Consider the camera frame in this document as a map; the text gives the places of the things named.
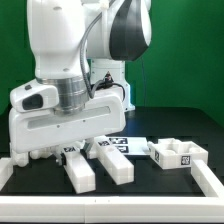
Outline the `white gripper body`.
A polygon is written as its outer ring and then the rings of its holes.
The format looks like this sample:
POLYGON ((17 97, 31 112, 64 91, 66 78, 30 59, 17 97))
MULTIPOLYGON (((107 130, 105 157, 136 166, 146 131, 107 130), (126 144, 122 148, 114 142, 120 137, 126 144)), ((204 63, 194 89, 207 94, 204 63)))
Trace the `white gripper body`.
POLYGON ((123 91, 95 93, 78 114, 56 115, 52 109, 9 113, 11 149, 25 153, 122 131, 125 127, 123 91))

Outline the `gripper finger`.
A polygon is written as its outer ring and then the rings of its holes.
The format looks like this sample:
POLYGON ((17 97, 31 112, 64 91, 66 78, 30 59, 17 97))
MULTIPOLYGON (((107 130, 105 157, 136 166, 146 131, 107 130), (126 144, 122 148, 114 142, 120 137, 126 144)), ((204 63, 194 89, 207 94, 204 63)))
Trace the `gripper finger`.
POLYGON ((93 144, 94 144, 94 139, 93 138, 88 138, 85 140, 85 144, 83 146, 83 150, 85 153, 88 153, 92 147, 93 147, 93 144))
POLYGON ((56 158, 56 163, 59 166, 64 166, 66 164, 66 156, 60 149, 55 149, 53 155, 56 158))

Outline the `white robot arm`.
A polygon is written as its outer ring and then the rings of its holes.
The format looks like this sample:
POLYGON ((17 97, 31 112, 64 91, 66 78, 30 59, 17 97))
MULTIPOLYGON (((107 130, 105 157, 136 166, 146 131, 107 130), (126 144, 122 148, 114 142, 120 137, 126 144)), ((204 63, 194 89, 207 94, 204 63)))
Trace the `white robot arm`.
POLYGON ((10 149, 29 153, 125 127, 118 85, 90 83, 88 59, 134 61, 148 48, 151 0, 27 0, 35 78, 10 93, 10 149))

